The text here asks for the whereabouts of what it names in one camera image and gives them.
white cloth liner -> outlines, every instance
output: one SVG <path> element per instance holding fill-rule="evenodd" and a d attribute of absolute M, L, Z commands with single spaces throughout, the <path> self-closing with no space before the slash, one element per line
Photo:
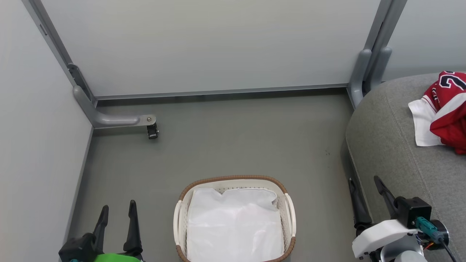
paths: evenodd
<path fill-rule="evenodd" d="M 192 262 L 261 262 L 284 253 L 277 194 L 263 188 L 193 192 L 187 258 Z"/>

basket handle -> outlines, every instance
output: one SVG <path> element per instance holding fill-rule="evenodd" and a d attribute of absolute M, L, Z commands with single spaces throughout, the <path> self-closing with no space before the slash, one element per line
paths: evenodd
<path fill-rule="evenodd" d="M 176 203 L 175 214 L 173 214 L 173 236 L 175 237 L 175 244 L 179 246 L 178 239 L 178 221 L 179 221 L 179 210 L 181 208 L 181 200 Z"/>
<path fill-rule="evenodd" d="M 288 209 L 291 214 L 291 236 L 296 237 L 296 213 L 295 213 L 295 206 L 293 205 L 293 201 L 288 193 L 285 193 L 285 197 L 288 202 Z"/>

gray floor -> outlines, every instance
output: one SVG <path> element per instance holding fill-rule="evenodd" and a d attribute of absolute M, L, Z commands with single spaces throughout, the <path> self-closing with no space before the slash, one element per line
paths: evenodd
<path fill-rule="evenodd" d="M 177 262 L 173 210 L 185 186 L 225 175 L 268 175 L 290 193 L 297 215 L 292 261 L 358 261 L 340 148 L 352 108 L 340 91 L 250 97 L 173 98 L 101 107 L 156 113 L 160 136 L 145 128 L 96 131 L 70 236 L 92 231 L 103 205 L 105 252 L 121 252 L 128 206 L 136 200 L 147 262 Z"/>

gray sofa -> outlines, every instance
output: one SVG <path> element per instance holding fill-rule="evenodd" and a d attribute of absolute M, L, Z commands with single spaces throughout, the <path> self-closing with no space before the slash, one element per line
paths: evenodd
<path fill-rule="evenodd" d="M 446 146 L 416 146 L 408 108 L 437 78 L 400 78 L 369 92 L 351 117 L 346 141 L 374 222 L 390 219 L 374 184 L 378 175 L 395 197 L 418 196 L 432 205 L 432 218 L 450 233 L 449 247 L 459 261 L 466 261 L 466 156 Z M 425 256 L 430 262 L 451 261 L 445 250 Z"/>

gray metal frame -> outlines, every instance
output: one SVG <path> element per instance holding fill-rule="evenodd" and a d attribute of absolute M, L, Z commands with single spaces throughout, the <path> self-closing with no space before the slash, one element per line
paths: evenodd
<path fill-rule="evenodd" d="M 391 48 L 387 49 L 387 44 L 395 30 L 406 2 L 407 0 L 392 0 L 385 20 L 380 27 L 380 32 L 372 48 L 373 56 L 370 58 L 369 67 L 364 78 L 364 89 L 367 92 L 376 88 L 381 83 L 391 55 Z"/>
<path fill-rule="evenodd" d="M 348 84 L 347 91 L 350 96 L 349 99 L 351 100 L 351 104 L 353 104 L 353 108 L 356 108 L 363 99 L 364 73 L 366 72 L 371 55 L 372 51 L 370 49 L 364 49 L 359 52 L 356 65 L 354 66 L 353 73 L 349 80 L 350 82 Z"/>
<path fill-rule="evenodd" d="M 356 108 L 363 92 L 379 86 L 392 53 L 387 47 L 407 0 L 381 0 L 364 50 L 359 53 L 348 84 L 348 95 Z"/>
<path fill-rule="evenodd" d="M 155 124 L 155 115 L 120 116 L 107 115 L 99 112 L 96 109 L 96 98 L 86 84 L 79 68 L 73 64 L 41 0 L 22 0 L 22 2 L 73 85 L 75 100 L 95 129 L 140 125 L 150 126 Z"/>
<path fill-rule="evenodd" d="M 94 97 L 91 89 L 87 85 L 82 73 L 77 65 L 73 64 L 58 32 L 50 20 L 45 7 L 41 0 L 22 0 L 29 13 L 36 22 L 38 28 L 43 32 L 52 52 L 59 60 L 60 65 L 67 74 L 70 82 L 74 87 L 75 98 L 86 113 L 89 121 L 95 128 L 108 128 L 131 125 L 150 125 L 148 122 L 141 121 L 149 117 L 155 120 L 154 115 L 136 115 L 136 116 L 108 116 L 100 113 L 95 109 L 98 100 L 113 99 L 131 99 L 147 97 L 173 97 L 173 96 L 194 96 L 194 95 L 211 95 L 211 94 L 232 94 L 232 93 L 251 93 L 251 92 L 268 92 L 282 90 L 303 90 L 303 89 L 320 89 L 320 88 L 338 88 L 347 87 L 353 107 L 357 107 L 363 98 L 363 92 L 376 88 L 382 80 L 385 68 L 391 55 L 391 48 L 387 47 L 388 41 L 395 29 L 398 19 L 404 9 L 407 0 L 380 0 L 377 13 L 369 31 L 364 49 L 359 53 L 350 82 L 348 84 L 330 84 L 317 86 L 297 86 L 297 87 L 278 87 L 264 89 L 241 89 L 241 90 L 220 90 L 207 92 L 185 92 L 185 93 L 168 93 L 168 94 L 141 94 L 141 95 L 124 95 L 124 96 L 101 96 Z"/>

